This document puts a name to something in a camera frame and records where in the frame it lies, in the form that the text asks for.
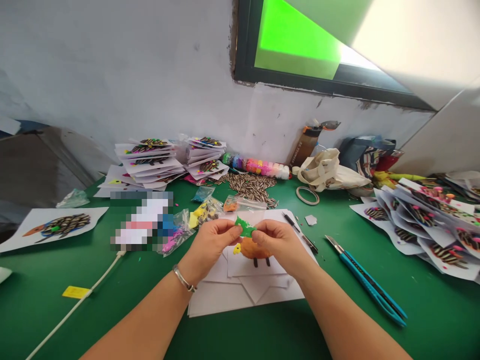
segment orange clay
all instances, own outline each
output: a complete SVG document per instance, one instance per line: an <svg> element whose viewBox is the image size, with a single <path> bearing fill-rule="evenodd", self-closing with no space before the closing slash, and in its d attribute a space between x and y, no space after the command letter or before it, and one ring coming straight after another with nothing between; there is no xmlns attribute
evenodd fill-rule
<svg viewBox="0 0 480 360"><path fill-rule="evenodd" d="M38 232L40 232L40 231L42 231L42 230L44 229L44 226L45 226L45 224L40 225L40 226L37 226L37 227L34 227L34 228L33 228L32 230L30 230L29 232L26 232L25 235L23 235L23 236L29 236L29 235L38 233Z"/></svg>
<svg viewBox="0 0 480 360"><path fill-rule="evenodd" d="M236 203L236 202L232 202L232 203L229 203L229 204L223 204L223 210L225 212L230 212L230 211L237 211L237 208L239 207L239 205Z"/></svg>
<svg viewBox="0 0 480 360"><path fill-rule="evenodd" d="M259 247L255 242L253 242L251 237L244 237L241 241L240 252L244 257L248 259L266 259L272 256L269 251L264 247Z"/></svg>

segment green tabletop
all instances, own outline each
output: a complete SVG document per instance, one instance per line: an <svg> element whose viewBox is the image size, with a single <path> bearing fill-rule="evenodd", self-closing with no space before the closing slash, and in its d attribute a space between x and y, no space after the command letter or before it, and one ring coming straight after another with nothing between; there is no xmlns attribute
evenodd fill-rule
<svg viewBox="0 0 480 360"><path fill-rule="evenodd" d="M320 204L298 200L297 179L268 189L303 223L316 244L316 259L348 295L380 324L414 359L478 359L480 355L480 286L441 275L416 256L398 252L387 235L349 205L345 191L324 191ZM186 181L168 186L174 193L172 212L198 204L190 199L197 187ZM89 196L96 188L88 189ZM228 184L213 194L225 200L234 194ZM78 301L63 297L67 286L90 288L107 270L116 253L110 237L135 202L92 198L87 207L111 206L97 226L65 240L3 253L0 267L13 274L0 284L0 359L25 359ZM304 217L314 215L317 225ZM333 236L372 275L408 315L407 327L396 326L324 240ZM179 262L193 240L163 258L152 251L121 258L95 292L73 313L34 359L78 359L121 320ZM327 344L304 299L188 318L185 312L167 359L329 359Z"/></svg>

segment green screen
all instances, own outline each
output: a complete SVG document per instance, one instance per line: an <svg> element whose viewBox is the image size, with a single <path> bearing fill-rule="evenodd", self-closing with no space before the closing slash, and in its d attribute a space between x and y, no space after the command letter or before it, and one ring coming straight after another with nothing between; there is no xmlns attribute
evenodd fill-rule
<svg viewBox="0 0 480 360"><path fill-rule="evenodd" d="M284 0L263 0L255 67L331 80L343 46Z"/></svg>

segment blue craft knife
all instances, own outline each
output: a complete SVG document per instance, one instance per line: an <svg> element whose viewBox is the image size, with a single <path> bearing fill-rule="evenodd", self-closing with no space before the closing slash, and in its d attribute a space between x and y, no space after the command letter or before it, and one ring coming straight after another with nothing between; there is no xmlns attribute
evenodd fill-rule
<svg viewBox="0 0 480 360"><path fill-rule="evenodd" d="M390 316L398 325L405 327L407 324L407 314L400 306L381 288L381 286L369 275L368 272L353 258L353 256L345 251L338 242L331 236L325 235L326 239L338 251L340 259L360 281L368 294L380 305L380 307Z"/></svg>

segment white cable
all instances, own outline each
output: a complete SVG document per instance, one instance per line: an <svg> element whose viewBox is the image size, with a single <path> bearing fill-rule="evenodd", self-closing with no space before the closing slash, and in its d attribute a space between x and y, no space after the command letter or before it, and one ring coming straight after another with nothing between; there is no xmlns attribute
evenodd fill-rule
<svg viewBox="0 0 480 360"><path fill-rule="evenodd" d="M95 285L93 285L91 287L91 289L85 294L83 295L83 297L75 304L74 307L72 307L72 309L68 312L68 314L58 323L57 326L55 326L55 328L46 336L46 338L43 339L43 341L38 344L38 346L35 348L35 350L33 350L31 352L30 355L28 355L28 357L26 358L26 360L31 360L35 354L42 348L43 345L45 345L45 343L57 332L58 329L60 329L60 327L67 321L67 319L70 317L70 315L72 315L74 313L74 311L80 306L81 303L84 302L84 300L86 298L88 298L90 296L90 294L95 290L95 288L102 282L103 279L105 279L105 277L108 275L108 273L110 272L110 270L112 270L112 268L114 267L114 265L117 263L117 261L123 256L125 255L126 251L119 251L116 253L116 258L115 260L113 260L113 262L111 263L110 267L107 269L107 271L105 271L105 273L101 276L101 278L98 279L98 281L95 283Z"/></svg>

